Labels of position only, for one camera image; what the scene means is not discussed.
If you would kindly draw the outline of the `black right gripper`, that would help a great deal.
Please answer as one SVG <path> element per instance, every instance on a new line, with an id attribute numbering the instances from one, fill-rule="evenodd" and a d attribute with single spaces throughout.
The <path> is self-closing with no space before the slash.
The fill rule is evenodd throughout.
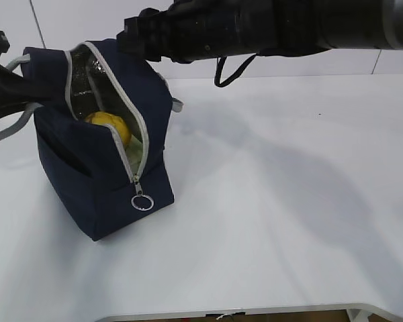
<path id="1" fill-rule="evenodd" d="M 120 52 L 179 64 L 229 56 L 238 45 L 236 1 L 174 1 L 160 11 L 143 9 L 124 20 L 117 34 Z"/>

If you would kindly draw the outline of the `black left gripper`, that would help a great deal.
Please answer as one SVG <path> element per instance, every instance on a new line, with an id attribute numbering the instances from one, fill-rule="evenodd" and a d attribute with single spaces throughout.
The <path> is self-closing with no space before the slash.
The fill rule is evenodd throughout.
<path id="1" fill-rule="evenodd" d="M 0 31 L 0 55 L 6 53 L 10 44 Z M 50 99 L 50 89 L 45 85 L 24 78 L 0 65 L 0 119 L 21 112 L 28 103 Z"/>

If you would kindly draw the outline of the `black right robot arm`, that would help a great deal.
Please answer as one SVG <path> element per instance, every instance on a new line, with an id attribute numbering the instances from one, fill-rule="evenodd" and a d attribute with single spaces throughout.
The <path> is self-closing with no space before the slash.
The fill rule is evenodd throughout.
<path id="1" fill-rule="evenodd" d="M 403 1 L 175 1 L 124 22 L 120 51 L 180 64 L 245 54 L 403 50 Z"/>

